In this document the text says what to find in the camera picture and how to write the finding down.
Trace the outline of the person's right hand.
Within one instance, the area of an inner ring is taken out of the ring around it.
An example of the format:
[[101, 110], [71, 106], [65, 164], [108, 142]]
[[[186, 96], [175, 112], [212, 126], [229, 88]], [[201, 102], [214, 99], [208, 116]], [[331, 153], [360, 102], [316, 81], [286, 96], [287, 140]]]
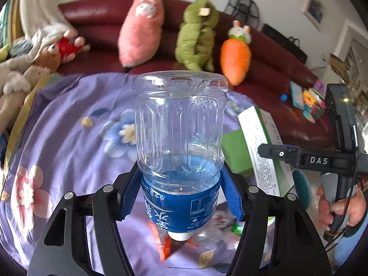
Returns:
[[[341, 199], [335, 202], [333, 205], [326, 200], [323, 185], [320, 185], [316, 191], [316, 194], [319, 196], [319, 226], [323, 230], [330, 230], [330, 225], [332, 224], [335, 215], [343, 215], [345, 211], [345, 207], [348, 204], [348, 199]], [[367, 203], [365, 200], [365, 196], [362, 191], [357, 187], [356, 193], [350, 199], [350, 203], [346, 214], [349, 215], [348, 226], [354, 227], [364, 217], [365, 211], [367, 208]]]

